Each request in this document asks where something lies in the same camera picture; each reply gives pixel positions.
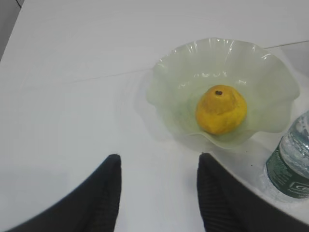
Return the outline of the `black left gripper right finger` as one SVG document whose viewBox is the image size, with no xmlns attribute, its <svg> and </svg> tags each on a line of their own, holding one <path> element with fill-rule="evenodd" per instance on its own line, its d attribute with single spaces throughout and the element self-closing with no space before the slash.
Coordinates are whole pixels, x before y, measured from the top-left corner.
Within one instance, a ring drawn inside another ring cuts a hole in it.
<svg viewBox="0 0 309 232">
<path fill-rule="evenodd" d="M 300 220 L 273 207 L 235 179 L 209 153 L 199 156 L 197 195 L 207 232 L 307 232 Z"/>
</svg>

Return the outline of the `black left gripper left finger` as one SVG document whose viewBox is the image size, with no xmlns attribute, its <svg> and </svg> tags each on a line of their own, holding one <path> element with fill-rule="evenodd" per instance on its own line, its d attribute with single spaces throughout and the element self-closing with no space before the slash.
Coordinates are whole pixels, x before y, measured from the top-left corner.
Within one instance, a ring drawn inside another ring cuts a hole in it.
<svg viewBox="0 0 309 232">
<path fill-rule="evenodd" d="M 113 232 L 121 199 L 121 158 L 109 155 L 74 191 L 13 232 Z"/>
</svg>

